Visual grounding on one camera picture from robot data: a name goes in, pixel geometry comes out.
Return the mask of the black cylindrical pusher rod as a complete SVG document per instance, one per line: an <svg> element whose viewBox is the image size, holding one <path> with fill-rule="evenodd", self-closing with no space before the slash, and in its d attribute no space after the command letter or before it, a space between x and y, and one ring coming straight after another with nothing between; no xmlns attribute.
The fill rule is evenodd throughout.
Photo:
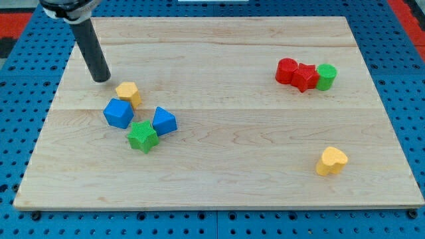
<svg viewBox="0 0 425 239"><path fill-rule="evenodd" d="M93 81L97 83L108 81L111 76L110 69L91 19L72 24L70 28Z"/></svg>

